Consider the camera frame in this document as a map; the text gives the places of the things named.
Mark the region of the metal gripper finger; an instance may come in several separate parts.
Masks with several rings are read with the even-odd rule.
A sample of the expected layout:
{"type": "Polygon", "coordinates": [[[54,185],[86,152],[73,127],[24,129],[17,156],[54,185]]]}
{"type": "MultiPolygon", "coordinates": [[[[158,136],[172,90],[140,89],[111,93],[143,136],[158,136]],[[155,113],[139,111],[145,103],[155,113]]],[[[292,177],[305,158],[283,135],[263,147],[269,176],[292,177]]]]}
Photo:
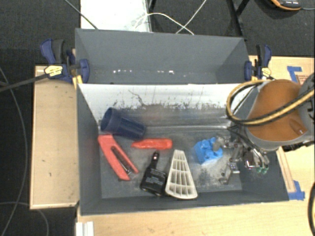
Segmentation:
{"type": "Polygon", "coordinates": [[[221,184],[228,184],[232,175],[239,174],[240,170],[236,162],[228,162],[225,168],[222,170],[219,178],[221,184]]]}
{"type": "Polygon", "coordinates": [[[214,152],[217,152],[220,148],[221,149],[224,149],[224,148],[231,149],[232,148],[230,136],[217,135],[215,138],[216,138],[216,140],[213,143],[213,151],[214,152]]]}

